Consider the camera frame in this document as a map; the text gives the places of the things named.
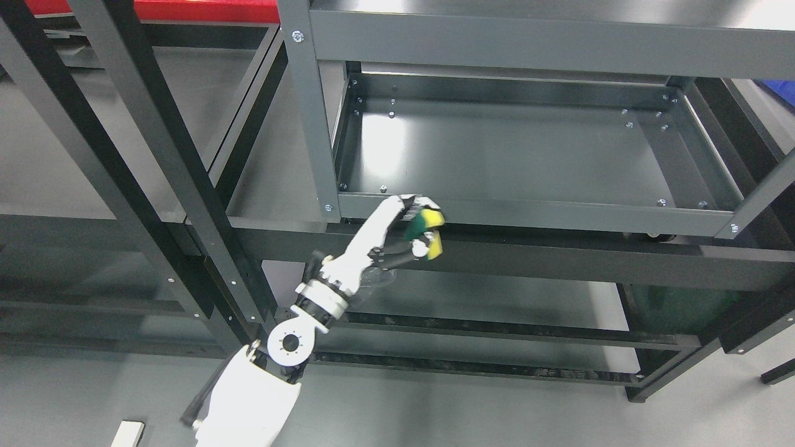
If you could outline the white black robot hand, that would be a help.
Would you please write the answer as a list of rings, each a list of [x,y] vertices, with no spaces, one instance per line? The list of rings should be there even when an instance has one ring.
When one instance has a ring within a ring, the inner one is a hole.
[[[428,196],[388,196],[361,224],[341,253],[312,253],[296,288],[296,305],[326,304],[330,298],[356,307],[366,302],[375,289],[394,282],[394,270],[415,261],[428,261],[412,254],[404,232],[409,221],[423,207],[441,210]]]

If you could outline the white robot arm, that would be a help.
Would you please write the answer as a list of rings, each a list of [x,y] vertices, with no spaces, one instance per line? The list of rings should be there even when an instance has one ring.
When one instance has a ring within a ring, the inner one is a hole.
[[[265,339],[225,359],[182,414],[181,423],[193,430],[196,445],[275,443],[300,396],[300,378],[316,337],[343,316],[369,263],[363,255],[314,254],[296,286],[290,317]]]

